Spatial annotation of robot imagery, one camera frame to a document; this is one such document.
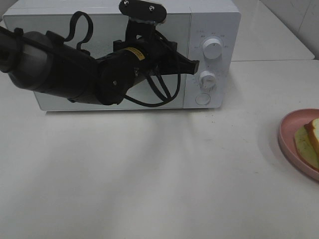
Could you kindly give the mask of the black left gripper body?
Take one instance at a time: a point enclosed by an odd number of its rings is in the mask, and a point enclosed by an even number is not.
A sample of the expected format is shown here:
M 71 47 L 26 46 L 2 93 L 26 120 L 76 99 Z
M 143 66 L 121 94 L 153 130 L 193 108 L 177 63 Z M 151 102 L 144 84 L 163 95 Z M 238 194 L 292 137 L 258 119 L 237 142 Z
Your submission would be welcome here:
M 181 74 L 181 58 L 177 52 L 177 44 L 168 41 L 156 30 L 154 24 L 128 22 L 125 40 L 113 42 L 115 53 L 132 53 L 135 62 L 129 65 L 137 75 Z

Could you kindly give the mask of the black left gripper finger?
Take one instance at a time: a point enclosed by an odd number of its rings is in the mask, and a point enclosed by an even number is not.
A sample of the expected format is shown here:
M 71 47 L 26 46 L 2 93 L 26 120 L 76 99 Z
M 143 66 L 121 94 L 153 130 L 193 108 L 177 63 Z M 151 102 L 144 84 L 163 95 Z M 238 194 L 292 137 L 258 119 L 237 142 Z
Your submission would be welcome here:
M 199 68 L 199 60 L 190 60 L 177 51 L 173 53 L 172 74 L 190 74 L 195 75 Z

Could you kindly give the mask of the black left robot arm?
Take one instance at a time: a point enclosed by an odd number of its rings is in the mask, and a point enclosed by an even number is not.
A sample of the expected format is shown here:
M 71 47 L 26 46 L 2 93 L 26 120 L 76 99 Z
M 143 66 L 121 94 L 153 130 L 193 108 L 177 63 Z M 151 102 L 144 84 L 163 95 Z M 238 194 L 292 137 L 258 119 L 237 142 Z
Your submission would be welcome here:
M 127 33 L 113 43 L 113 52 L 95 59 L 80 47 L 52 31 L 45 34 L 21 28 L 0 30 L 0 70 L 18 88 L 58 96 L 72 103 L 118 105 L 128 99 L 128 90 L 141 81 L 148 85 L 163 106 L 176 98 L 165 85 L 164 75 L 195 74 L 199 61 L 177 51 L 153 26 L 142 25 L 141 33 Z

